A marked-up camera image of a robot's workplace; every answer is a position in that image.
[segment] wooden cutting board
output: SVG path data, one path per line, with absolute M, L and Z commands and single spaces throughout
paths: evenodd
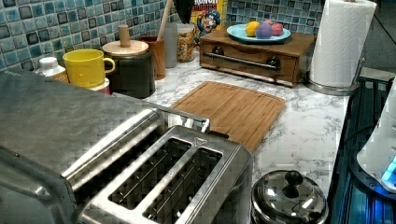
M 285 100 L 273 95 L 207 81 L 172 107 L 210 119 L 210 130 L 229 135 L 254 152 L 279 116 Z

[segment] marble countertop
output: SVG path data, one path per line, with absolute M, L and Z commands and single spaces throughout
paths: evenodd
M 266 92 L 286 100 L 277 121 L 254 152 L 253 183 L 274 170 L 297 170 L 313 179 L 328 195 L 348 97 L 294 88 L 202 68 L 198 52 L 190 63 L 166 69 L 156 91 L 144 100 L 170 106 L 205 81 L 216 81 Z

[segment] cereal box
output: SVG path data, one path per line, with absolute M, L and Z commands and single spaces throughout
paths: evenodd
M 199 37 L 221 28 L 225 21 L 227 0 L 194 0 L 191 23 L 195 24 L 195 43 Z

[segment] teal mosaic tile backsplash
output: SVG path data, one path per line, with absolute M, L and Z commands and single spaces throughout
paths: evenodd
M 226 20 L 235 24 L 270 19 L 292 32 L 316 35 L 323 5 L 323 0 L 232 0 Z
M 132 39 L 158 34 L 166 0 L 0 0 L 0 71 L 74 49 L 99 49 L 119 39 L 127 24 Z M 178 21 L 174 8 L 170 22 Z
M 226 21 L 271 19 L 293 32 L 317 34 L 321 0 L 228 0 Z M 0 0 L 0 71 L 33 71 L 43 57 L 58 61 L 74 49 L 99 49 L 119 39 L 127 24 L 132 39 L 156 35 L 166 0 Z M 169 22 L 179 21 L 172 8 Z

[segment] paper towel holder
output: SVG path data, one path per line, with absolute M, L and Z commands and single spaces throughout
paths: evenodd
M 309 71 L 307 71 L 305 74 L 304 84 L 307 88 L 311 89 L 312 91 L 317 91 L 327 95 L 334 95 L 334 96 L 353 95 L 360 86 L 358 78 L 359 75 L 361 74 L 361 69 L 363 68 L 365 62 L 366 62 L 365 58 L 359 59 L 359 64 L 358 67 L 356 68 L 355 76 L 352 79 L 352 84 L 348 87 L 330 87 L 330 86 L 318 84 L 309 78 Z

